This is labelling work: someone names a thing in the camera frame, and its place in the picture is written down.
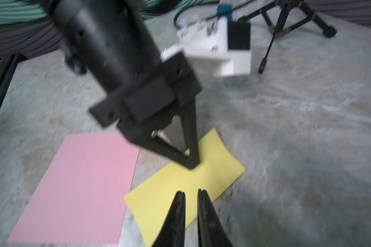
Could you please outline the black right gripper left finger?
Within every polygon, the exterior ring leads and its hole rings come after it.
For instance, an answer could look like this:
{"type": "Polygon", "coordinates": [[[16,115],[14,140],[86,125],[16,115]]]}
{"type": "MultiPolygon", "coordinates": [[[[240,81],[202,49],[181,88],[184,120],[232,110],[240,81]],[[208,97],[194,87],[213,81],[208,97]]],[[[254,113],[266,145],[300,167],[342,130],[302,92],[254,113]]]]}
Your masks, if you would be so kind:
{"type": "Polygon", "coordinates": [[[161,231],[152,247],[183,247],[185,237],[185,193],[178,191],[161,231]]]}

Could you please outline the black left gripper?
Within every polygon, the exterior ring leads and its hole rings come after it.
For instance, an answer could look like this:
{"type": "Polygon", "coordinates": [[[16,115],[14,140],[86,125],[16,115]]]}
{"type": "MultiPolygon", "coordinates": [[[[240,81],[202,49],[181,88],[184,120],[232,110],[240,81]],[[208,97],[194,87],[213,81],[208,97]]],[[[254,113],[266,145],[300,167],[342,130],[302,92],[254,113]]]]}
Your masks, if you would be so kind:
{"type": "Polygon", "coordinates": [[[102,127],[117,122],[117,128],[129,142],[194,169],[201,162],[195,104],[201,90],[187,58],[178,52],[148,69],[133,83],[110,93],[89,112],[102,127]],[[188,155],[151,135],[154,130],[168,126],[173,116],[180,113],[188,155]]]}

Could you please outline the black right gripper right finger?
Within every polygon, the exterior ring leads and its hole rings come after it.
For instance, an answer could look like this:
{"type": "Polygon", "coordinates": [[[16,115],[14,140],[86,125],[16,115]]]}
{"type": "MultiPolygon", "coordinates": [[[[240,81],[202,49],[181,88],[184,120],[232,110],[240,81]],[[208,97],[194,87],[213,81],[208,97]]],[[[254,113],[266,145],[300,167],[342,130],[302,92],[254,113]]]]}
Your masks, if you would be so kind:
{"type": "Polygon", "coordinates": [[[197,196],[197,227],[199,247],[233,247],[207,191],[202,189],[197,196]]]}

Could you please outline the light yellow square paper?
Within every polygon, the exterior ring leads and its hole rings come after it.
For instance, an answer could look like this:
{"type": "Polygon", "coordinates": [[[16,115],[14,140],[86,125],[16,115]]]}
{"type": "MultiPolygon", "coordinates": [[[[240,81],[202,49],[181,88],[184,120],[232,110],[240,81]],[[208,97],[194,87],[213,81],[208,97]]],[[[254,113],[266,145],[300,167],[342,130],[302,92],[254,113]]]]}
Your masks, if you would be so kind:
{"type": "Polygon", "coordinates": [[[171,162],[125,196],[144,243],[152,246],[163,226],[175,194],[186,196],[186,226],[197,218],[197,192],[204,189],[212,201],[224,193],[245,171],[222,142],[216,129],[198,143],[200,164],[193,170],[171,162]]]}

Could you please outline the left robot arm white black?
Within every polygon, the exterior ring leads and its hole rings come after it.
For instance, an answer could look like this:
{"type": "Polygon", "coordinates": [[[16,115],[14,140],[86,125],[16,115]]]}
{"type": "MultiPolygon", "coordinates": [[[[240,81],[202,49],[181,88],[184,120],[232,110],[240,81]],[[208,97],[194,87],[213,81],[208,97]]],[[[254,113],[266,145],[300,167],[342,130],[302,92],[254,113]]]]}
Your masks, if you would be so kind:
{"type": "Polygon", "coordinates": [[[40,1],[59,29],[68,67],[90,72],[107,97],[90,108],[103,127],[192,170],[200,164],[201,91],[182,52],[162,60],[139,11],[142,1],[40,1]]]}

